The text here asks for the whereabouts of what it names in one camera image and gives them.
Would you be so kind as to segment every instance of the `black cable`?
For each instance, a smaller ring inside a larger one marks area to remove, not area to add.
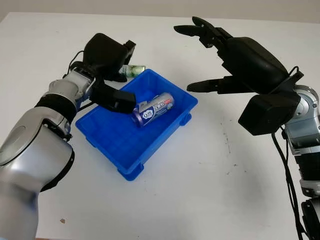
[[[78,51],[78,52],[76,53],[76,55],[74,56],[74,58],[72,58],[71,62],[69,63],[69,67],[68,67],[68,71],[66,72],[66,75],[70,72],[70,67],[71,67],[71,64],[73,63],[73,61],[76,59],[76,57],[78,57],[78,55],[79,55],[80,53],[83,53],[83,52],[84,52],[83,50]]]
[[[83,105],[82,107],[80,107],[80,108],[78,109],[78,112],[82,111],[83,109],[86,109],[87,107],[90,107],[92,104],[94,104],[93,101],[87,103],[86,105]]]
[[[299,67],[298,66],[294,66],[291,71],[289,72],[289,76],[294,72],[294,70],[296,69],[296,71],[299,71]]]
[[[299,240],[303,240],[302,237],[302,233],[306,234],[306,231],[304,229],[304,227],[302,226],[301,222],[300,222],[300,214],[299,214],[299,205],[298,205],[298,200],[297,200],[297,194],[296,194],[296,190],[295,190],[295,186],[291,177],[291,173],[290,173],[290,169],[288,166],[288,158],[289,158],[289,146],[288,146],[288,140],[286,139],[286,143],[287,143],[287,152],[286,152],[286,157],[284,156],[284,153],[282,152],[279,143],[277,141],[276,138],[276,134],[273,132],[271,133],[271,137],[273,140],[273,143],[277,149],[277,151],[280,154],[280,157],[282,159],[283,165],[284,165],[284,170],[285,170],[285,176],[286,176],[286,182],[287,182],[287,187],[288,187],[288,193],[289,193],[289,197],[290,197],[290,203],[293,209],[293,213],[294,213],[294,218],[295,218],[295,227],[296,227],[296,231],[297,231],[297,235],[298,235],[298,239]]]

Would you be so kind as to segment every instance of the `white tabletop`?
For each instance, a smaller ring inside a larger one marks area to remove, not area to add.
[[[233,36],[257,40],[288,70],[298,65],[305,74],[299,83],[320,93],[320,24],[208,21]],[[131,63],[147,65],[182,89],[227,75],[215,48],[173,30],[191,23],[191,18],[174,17],[10,13],[0,23],[0,142],[97,32],[120,43],[135,42]],[[39,196],[37,236],[297,239],[284,168],[271,137],[251,136],[237,123],[253,93],[193,95],[199,103],[192,120],[156,151],[133,182],[75,127],[89,109],[81,112],[72,123],[73,167],[57,187]],[[292,156],[289,162],[298,200],[304,201],[298,166]]]

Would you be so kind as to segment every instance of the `robotic hand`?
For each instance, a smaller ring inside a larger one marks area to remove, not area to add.
[[[124,45],[97,33],[85,46],[83,61],[69,66],[13,127],[0,148],[0,239],[34,240],[38,194],[51,189],[71,168],[70,125],[86,99],[114,112],[131,113],[135,95],[105,85],[119,80],[135,44]]]
[[[298,237],[304,228],[300,223],[299,206],[286,159],[278,145],[275,132],[285,125],[282,136],[299,164],[300,185],[311,199],[302,203],[306,234],[311,240],[320,240],[320,120],[319,97],[308,86],[296,85],[303,77],[298,67],[287,72],[285,67],[258,42],[249,37],[232,37],[221,27],[193,17],[195,25],[180,25],[174,29],[180,34],[198,36],[206,47],[217,48],[222,66],[231,73],[223,79],[192,83],[188,91],[218,94],[255,92],[238,122],[252,135],[271,134],[281,155],[290,201],[295,215]]]

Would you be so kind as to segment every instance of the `blue bin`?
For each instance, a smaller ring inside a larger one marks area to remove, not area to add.
[[[118,168],[126,180],[132,181],[166,139],[191,119],[190,110],[198,100],[150,69],[122,90],[135,93],[137,103],[150,101],[163,92],[170,93],[175,100],[171,110],[144,127],[137,127],[131,114],[112,112],[101,106],[76,121],[76,127],[86,139]]]

